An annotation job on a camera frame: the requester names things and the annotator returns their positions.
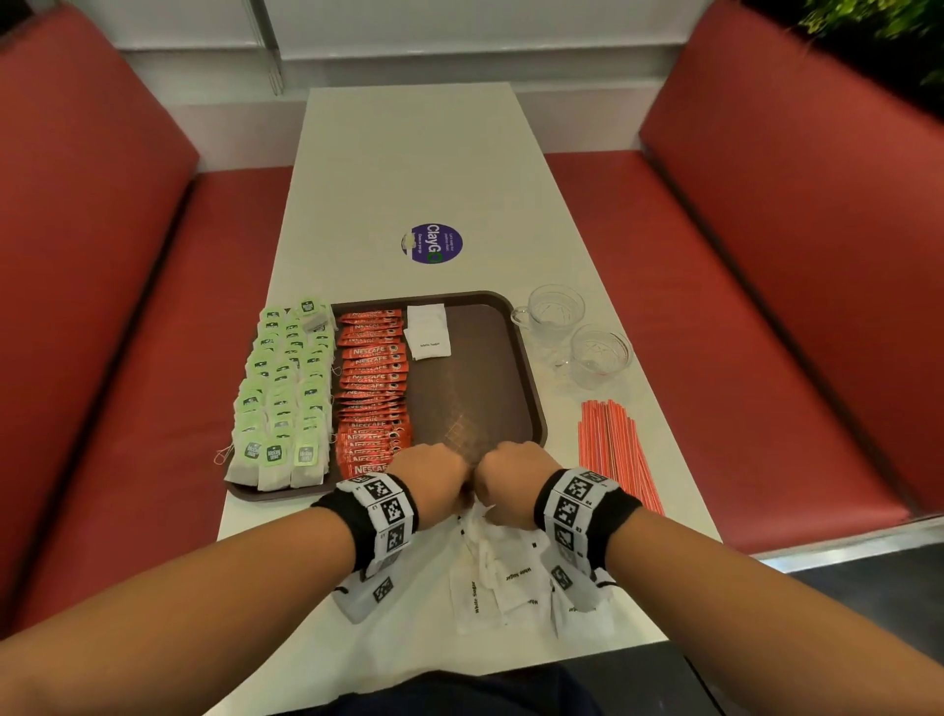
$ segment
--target hand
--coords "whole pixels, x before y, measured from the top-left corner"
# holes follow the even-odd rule
[[[485,518],[493,524],[536,530],[534,503],[548,478],[561,468],[536,443],[499,443],[475,471],[475,492],[493,507]]]
[[[410,489],[421,530],[462,512],[471,500],[471,492],[463,491],[468,463],[442,443],[401,450],[387,470]]]

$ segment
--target white table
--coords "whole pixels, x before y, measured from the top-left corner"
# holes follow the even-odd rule
[[[432,222],[458,230],[464,248],[447,263],[419,264],[403,254],[400,239]],[[290,305],[304,295],[337,303],[488,290],[521,305],[544,283],[579,291],[587,321],[620,327],[509,85],[312,91],[268,303]],[[576,465],[581,402],[613,398],[637,421],[666,514],[717,538],[638,362],[592,394],[561,385],[530,358],[554,457]],[[310,501],[246,503],[228,496],[219,537]],[[550,623],[542,631],[506,627],[460,637],[448,588],[460,543],[450,532],[452,524],[442,525],[417,538],[414,556],[429,562],[397,600],[360,626],[326,600],[212,713],[274,713],[431,669],[493,673],[665,638],[622,592],[616,633],[605,642],[558,640]]]

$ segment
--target glass cup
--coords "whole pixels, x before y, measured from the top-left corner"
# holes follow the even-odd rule
[[[518,306],[512,311],[512,321],[529,331],[539,346],[553,348],[583,320],[584,311],[579,293],[567,286],[549,283],[531,291],[528,305]]]
[[[603,326],[581,326],[570,339],[570,354],[555,369],[567,370],[581,388],[593,390],[632,363],[632,345],[625,335]]]

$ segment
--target floor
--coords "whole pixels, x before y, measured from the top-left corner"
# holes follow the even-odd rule
[[[944,664],[944,544],[793,574]],[[607,716],[744,716],[714,686],[706,688],[674,644],[564,662]]]

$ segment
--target red leather upholstery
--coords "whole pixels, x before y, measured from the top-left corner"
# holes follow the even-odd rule
[[[197,156],[68,5],[0,43],[0,97],[2,619]]]
[[[643,140],[927,510],[944,510],[944,127],[718,0]]]
[[[548,164],[727,544],[757,553],[908,518],[638,153]]]
[[[229,443],[291,175],[197,179],[18,628],[216,540],[226,489],[213,456]]]

